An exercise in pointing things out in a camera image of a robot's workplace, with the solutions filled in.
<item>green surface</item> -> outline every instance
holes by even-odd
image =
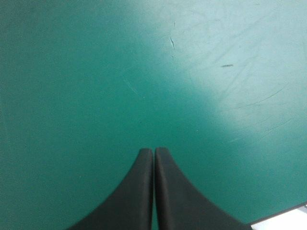
[[[244,223],[307,200],[305,1],[0,6],[0,229],[68,227],[141,147]]]

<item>green mat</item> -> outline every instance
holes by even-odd
[[[244,223],[307,201],[307,2],[0,6],[0,229],[70,226],[142,147]]]

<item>scratch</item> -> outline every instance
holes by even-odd
[[[290,118],[290,119],[286,120],[285,122],[279,124],[278,126],[275,126],[275,127],[273,127],[273,128],[269,128],[269,129],[266,130],[266,132],[271,132],[271,131],[274,130],[274,129],[280,128],[280,127],[284,126],[285,124],[287,124],[287,123],[288,123],[289,121],[291,121],[292,119],[293,119],[293,118]]]
[[[216,63],[218,62],[222,57],[224,57],[232,48],[234,47],[234,44],[231,44],[226,50],[225,52],[223,52],[220,56],[218,56],[212,63]]]
[[[230,64],[230,65],[223,65],[221,67],[224,68],[224,67],[233,67],[233,66],[234,66],[233,64]]]
[[[239,107],[234,107],[234,108],[230,108],[230,109],[221,110],[221,111],[219,111],[219,112],[225,112],[225,111],[230,111],[230,110],[234,110],[234,109],[241,109],[241,108],[249,107],[249,106],[252,106],[252,105],[259,105],[259,103],[264,102],[264,101],[270,99],[271,97],[275,96],[275,95],[278,94],[279,92],[281,92],[287,85],[288,85],[288,84],[286,84],[284,87],[282,87],[279,91],[273,93],[272,95],[270,95],[270,96],[264,98],[264,99],[261,100],[261,101],[257,101],[257,102],[251,103],[251,104],[242,105],[242,106],[239,106]]]
[[[175,50],[175,45],[174,45],[174,41],[173,41],[172,37],[169,37],[169,39],[171,40],[172,46],[173,46],[173,48]]]
[[[263,100],[261,101],[258,101],[258,102],[255,102],[255,104],[258,104],[258,103],[261,103],[261,102],[264,102],[268,99],[270,99],[271,97],[275,96],[276,94],[278,94],[279,92],[281,92],[288,84],[286,84],[285,86],[283,86],[279,91],[277,91],[276,93],[273,93],[271,96],[268,96],[267,98],[264,98]]]
[[[234,78],[232,79],[232,81],[228,84],[227,88],[222,92],[221,96],[220,96],[220,101],[223,100],[224,98],[226,98],[230,92],[229,89],[232,87],[232,85],[236,82],[236,80],[240,77],[240,75],[243,73],[243,71],[248,67],[248,64],[251,63],[251,65],[249,66],[248,69],[251,69],[253,67],[253,63],[254,60],[256,59],[257,56],[253,56],[251,58],[248,58],[244,61],[244,66],[243,68],[241,68],[241,70],[234,76]]]
[[[138,92],[131,86],[130,82],[127,79],[124,79],[124,82],[136,95],[139,95]]]
[[[235,139],[232,139],[230,140],[228,143],[232,143],[232,142],[235,142],[235,141],[238,141],[238,140],[242,140],[243,138],[235,138]]]

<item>black plastic tip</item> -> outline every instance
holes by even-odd
[[[150,230],[153,204],[153,154],[141,149],[116,190],[69,230]]]
[[[166,148],[155,150],[159,230],[251,230],[205,198],[183,175]]]

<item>dark mark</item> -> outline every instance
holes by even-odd
[[[171,39],[172,46],[173,46],[173,48],[175,50],[174,41],[172,40],[172,37],[170,37],[170,39]]]
[[[233,67],[234,65],[223,65],[223,66],[221,66],[222,68],[225,68],[225,67]]]

